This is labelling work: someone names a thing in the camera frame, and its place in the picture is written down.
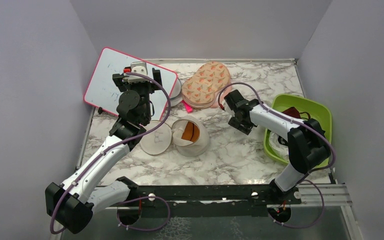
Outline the white mesh laundry bag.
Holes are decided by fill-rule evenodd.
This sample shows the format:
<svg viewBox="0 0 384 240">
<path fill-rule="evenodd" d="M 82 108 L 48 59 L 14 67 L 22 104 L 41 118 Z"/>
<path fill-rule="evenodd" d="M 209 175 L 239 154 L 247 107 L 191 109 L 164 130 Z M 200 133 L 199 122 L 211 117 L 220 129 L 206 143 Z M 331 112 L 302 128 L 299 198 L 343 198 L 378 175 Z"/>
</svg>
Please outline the white mesh laundry bag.
<svg viewBox="0 0 384 240">
<path fill-rule="evenodd" d="M 193 122 L 199 127 L 200 136 L 196 142 L 181 139 L 188 122 Z M 152 156 L 160 155 L 174 145 L 181 155 L 196 157 L 210 147 L 210 135 L 197 118 L 185 116 L 173 122 L 172 125 L 163 123 L 158 129 L 142 137 L 139 144 L 145 153 Z"/>
</svg>

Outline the black and orange bra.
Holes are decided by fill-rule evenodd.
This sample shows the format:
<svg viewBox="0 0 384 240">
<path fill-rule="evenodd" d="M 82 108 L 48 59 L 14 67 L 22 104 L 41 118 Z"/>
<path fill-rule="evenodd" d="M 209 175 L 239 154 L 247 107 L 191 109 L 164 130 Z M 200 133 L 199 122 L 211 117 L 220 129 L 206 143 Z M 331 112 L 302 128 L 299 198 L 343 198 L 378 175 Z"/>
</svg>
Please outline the black and orange bra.
<svg viewBox="0 0 384 240">
<path fill-rule="evenodd" d="M 195 123 L 188 121 L 181 136 L 181 139 L 195 143 L 199 139 L 199 137 L 199 127 Z"/>
</svg>

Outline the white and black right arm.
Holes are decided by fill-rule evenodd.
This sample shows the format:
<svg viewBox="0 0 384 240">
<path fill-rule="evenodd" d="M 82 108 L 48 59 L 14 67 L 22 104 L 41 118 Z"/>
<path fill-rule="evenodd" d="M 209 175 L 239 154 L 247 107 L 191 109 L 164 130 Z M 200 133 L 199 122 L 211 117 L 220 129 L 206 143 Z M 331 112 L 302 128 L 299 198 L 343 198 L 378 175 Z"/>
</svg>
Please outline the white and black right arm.
<svg viewBox="0 0 384 240">
<path fill-rule="evenodd" d="M 259 97 L 245 99 L 238 90 L 228 93 L 219 107 L 231 115 L 228 124 L 248 135 L 252 128 L 262 126 L 287 143 L 289 163 L 269 184 L 269 199 L 280 204 L 286 200 L 316 166 L 333 154 L 320 123 L 310 118 L 302 120 L 264 104 Z"/>
</svg>

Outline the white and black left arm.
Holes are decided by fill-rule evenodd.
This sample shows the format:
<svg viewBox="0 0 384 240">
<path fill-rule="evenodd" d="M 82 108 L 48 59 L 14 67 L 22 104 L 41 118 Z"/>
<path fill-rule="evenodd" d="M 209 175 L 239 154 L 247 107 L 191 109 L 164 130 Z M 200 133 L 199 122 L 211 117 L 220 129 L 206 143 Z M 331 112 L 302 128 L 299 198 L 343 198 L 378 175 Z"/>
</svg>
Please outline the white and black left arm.
<svg viewBox="0 0 384 240">
<path fill-rule="evenodd" d="M 162 86 L 160 70 L 155 68 L 149 77 L 137 66 L 125 67 L 122 74 L 114 73 L 112 80 L 121 96 L 116 108 L 118 118 L 109 135 L 85 165 L 62 183 L 52 182 L 45 189 L 46 212 L 51 217 L 49 230 L 53 235 L 65 230 L 77 234 L 95 212 L 120 201 L 129 206 L 137 200 L 137 191 L 123 182 L 117 181 L 101 190 L 95 188 L 142 137 L 157 129 L 145 129 L 155 112 L 150 95 L 160 90 L 167 100 L 170 97 Z"/>
</svg>

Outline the orange patterned bra wash bag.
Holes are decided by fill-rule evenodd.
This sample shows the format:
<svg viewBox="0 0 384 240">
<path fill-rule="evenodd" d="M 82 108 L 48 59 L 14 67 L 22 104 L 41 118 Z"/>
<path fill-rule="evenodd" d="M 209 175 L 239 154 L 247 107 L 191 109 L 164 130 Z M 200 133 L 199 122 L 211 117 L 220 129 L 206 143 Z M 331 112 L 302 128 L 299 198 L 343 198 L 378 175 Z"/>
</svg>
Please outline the orange patterned bra wash bag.
<svg viewBox="0 0 384 240">
<path fill-rule="evenodd" d="M 181 93 L 183 100 L 194 109 L 216 108 L 220 91 L 230 83 L 228 68 L 218 61 L 211 61 L 182 84 Z"/>
</svg>

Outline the white round object behind whiteboard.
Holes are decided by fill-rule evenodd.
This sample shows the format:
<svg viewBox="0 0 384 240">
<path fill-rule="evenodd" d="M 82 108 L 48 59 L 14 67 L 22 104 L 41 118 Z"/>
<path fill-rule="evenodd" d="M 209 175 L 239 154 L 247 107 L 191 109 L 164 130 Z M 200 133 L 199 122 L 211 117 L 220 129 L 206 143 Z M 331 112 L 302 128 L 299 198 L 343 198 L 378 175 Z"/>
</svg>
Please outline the white round object behind whiteboard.
<svg viewBox="0 0 384 240">
<path fill-rule="evenodd" d="M 182 100 L 183 100 L 183 97 L 182 97 L 182 83 L 177 78 L 176 82 L 175 82 L 175 85 L 174 85 L 174 88 L 172 90 L 172 93 L 170 95 L 170 106 L 174 107 L 174 106 L 178 105 L 179 103 L 181 103 Z"/>
</svg>

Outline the dark red cloth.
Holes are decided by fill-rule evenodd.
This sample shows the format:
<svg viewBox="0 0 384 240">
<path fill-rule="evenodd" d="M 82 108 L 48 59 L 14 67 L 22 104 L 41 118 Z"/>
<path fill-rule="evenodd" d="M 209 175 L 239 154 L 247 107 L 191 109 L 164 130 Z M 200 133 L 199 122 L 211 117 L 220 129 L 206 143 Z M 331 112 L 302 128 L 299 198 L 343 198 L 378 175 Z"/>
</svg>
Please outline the dark red cloth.
<svg viewBox="0 0 384 240">
<path fill-rule="evenodd" d="M 289 107 L 286 110 L 284 110 L 282 113 L 287 115 L 287 116 L 290 116 L 290 117 L 293 117 L 293 118 L 297 118 L 297 119 L 303 119 L 303 120 L 306 120 L 306 121 L 311 118 L 311 115 L 308 112 L 306 112 L 306 111 L 299 112 L 293 106 Z"/>
</svg>

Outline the green plastic basin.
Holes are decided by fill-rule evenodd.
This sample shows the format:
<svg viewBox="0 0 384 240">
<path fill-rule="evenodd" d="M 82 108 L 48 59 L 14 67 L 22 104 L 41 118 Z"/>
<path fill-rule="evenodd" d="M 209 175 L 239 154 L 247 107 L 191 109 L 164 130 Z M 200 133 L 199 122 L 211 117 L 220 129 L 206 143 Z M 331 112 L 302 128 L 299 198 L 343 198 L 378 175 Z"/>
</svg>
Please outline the green plastic basin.
<svg viewBox="0 0 384 240">
<path fill-rule="evenodd" d="M 324 130 L 324 136 L 326 139 L 329 142 L 332 141 L 332 114 L 326 106 L 300 96 L 279 94 L 274 98 L 271 107 L 279 112 L 283 112 L 290 107 L 295 107 L 299 112 L 308 112 L 311 115 L 311 118 L 317 120 L 320 123 L 322 130 Z M 276 156 L 272 148 L 269 146 L 270 132 L 270 130 L 266 129 L 264 133 L 264 152 L 270 159 L 287 165 L 289 162 L 286 162 Z"/>
</svg>

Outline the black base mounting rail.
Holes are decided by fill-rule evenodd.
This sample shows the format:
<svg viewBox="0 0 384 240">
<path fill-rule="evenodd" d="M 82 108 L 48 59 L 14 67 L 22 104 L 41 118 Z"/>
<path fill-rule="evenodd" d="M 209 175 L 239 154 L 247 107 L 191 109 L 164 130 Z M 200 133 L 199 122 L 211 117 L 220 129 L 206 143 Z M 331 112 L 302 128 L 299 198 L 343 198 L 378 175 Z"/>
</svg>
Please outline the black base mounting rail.
<svg viewBox="0 0 384 240">
<path fill-rule="evenodd" d="M 298 188 L 276 196 L 268 184 L 140 185 L 116 203 L 116 217 L 126 225 L 140 218 L 267 217 L 271 208 L 299 205 Z"/>
</svg>

